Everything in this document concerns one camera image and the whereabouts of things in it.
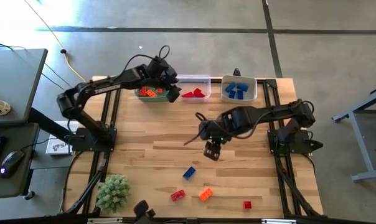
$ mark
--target clear plastic bin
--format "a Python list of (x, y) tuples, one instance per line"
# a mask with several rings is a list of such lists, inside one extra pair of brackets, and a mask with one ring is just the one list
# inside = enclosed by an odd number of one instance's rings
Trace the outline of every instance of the clear plastic bin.
[[(212, 86), (210, 84), (210, 77), (208, 75), (178, 75), (179, 82), (177, 86), (181, 88), (180, 97), (185, 103), (205, 103), (208, 102), (210, 94), (212, 93)], [(196, 88), (202, 90), (205, 97), (202, 98), (186, 98), (183, 94), (194, 92)]]
[[(236, 94), (234, 99), (230, 99), (228, 96), (230, 93), (225, 91), (226, 87), (231, 84), (245, 84), (249, 86), (248, 91), (243, 92), (243, 100), (236, 99)], [(250, 77), (239, 77), (233, 75), (224, 75), (221, 80), (221, 101), (228, 103), (238, 103), (238, 104), (250, 104), (257, 98), (257, 80)]]

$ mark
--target computer mouse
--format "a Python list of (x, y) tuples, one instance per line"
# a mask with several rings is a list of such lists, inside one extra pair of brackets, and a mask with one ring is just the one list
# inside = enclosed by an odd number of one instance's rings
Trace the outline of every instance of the computer mouse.
[(2, 178), (12, 177), (24, 156), (25, 154), (21, 150), (10, 152), (1, 164), (0, 176)]

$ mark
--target green bowl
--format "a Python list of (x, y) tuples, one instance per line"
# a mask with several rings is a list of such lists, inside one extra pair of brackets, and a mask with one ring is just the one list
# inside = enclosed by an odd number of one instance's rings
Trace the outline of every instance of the green bowl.
[(142, 102), (164, 102), (167, 101), (167, 93), (168, 91), (163, 90), (162, 93), (158, 93), (155, 88), (153, 87), (146, 87), (147, 90), (153, 90), (157, 94), (157, 97), (150, 97), (150, 96), (140, 96), (139, 95), (139, 90), (134, 90), (135, 95), (138, 97), (139, 100)]

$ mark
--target yellow cable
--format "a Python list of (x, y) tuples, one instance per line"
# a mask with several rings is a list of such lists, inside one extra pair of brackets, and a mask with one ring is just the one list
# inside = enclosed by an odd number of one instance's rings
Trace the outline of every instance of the yellow cable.
[[(55, 39), (57, 39), (57, 42), (59, 44), (59, 47), (61, 48), (61, 50), (63, 50), (63, 46), (61, 44), (61, 41), (59, 41), (58, 37), (54, 34), (54, 32), (52, 32), (51, 28), (47, 25), (47, 23), (43, 20), (43, 18), (40, 17), (40, 15), (33, 9), (33, 7), (26, 1), (26, 4), (34, 11), (34, 13), (41, 19), (41, 21), (43, 21), (43, 23), (47, 26), (47, 28), (51, 31), (52, 35), (54, 35)], [(68, 57), (66, 56), (66, 53), (61, 53), (63, 54), (63, 56), (65, 57), (65, 61), (66, 61), (66, 64), (68, 64), (69, 68), (72, 69), (72, 71), (79, 77), (81, 78), (83, 81), (86, 81), (78, 72), (76, 72), (75, 69), (73, 69), (73, 67), (70, 65), (69, 63), (69, 59)]]

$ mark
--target plastic container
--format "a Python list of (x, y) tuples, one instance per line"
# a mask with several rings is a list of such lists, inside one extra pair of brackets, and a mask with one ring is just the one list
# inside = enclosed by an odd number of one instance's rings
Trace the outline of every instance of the plastic container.
[[(179, 82), (177, 86), (181, 88), (180, 97), (185, 103), (205, 103), (208, 102), (210, 94), (212, 93), (212, 85), (210, 84), (210, 77), (208, 75), (178, 75)], [(186, 98), (183, 94), (194, 92), (196, 88), (202, 90), (205, 97), (201, 98)]]
[(148, 95), (146, 96), (140, 96), (139, 95), (139, 90), (134, 90), (134, 94), (138, 97), (139, 100), (141, 100), (142, 102), (146, 102), (146, 103), (149, 103), (149, 102), (164, 102), (164, 101), (168, 101), (166, 95), (168, 93), (168, 91), (166, 90), (163, 90), (162, 93), (158, 93), (156, 91), (155, 88), (153, 87), (146, 87), (147, 90), (152, 90), (153, 92), (155, 92), (157, 94), (157, 97), (150, 97)]
[[(230, 93), (225, 91), (225, 88), (231, 84), (245, 84), (249, 86), (248, 91), (243, 92), (243, 100), (238, 100), (235, 96), (234, 99), (230, 99), (228, 96)], [(238, 104), (250, 104), (257, 98), (257, 80), (250, 77), (240, 77), (233, 75), (224, 75), (221, 80), (221, 101), (227, 103), (238, 103)]]

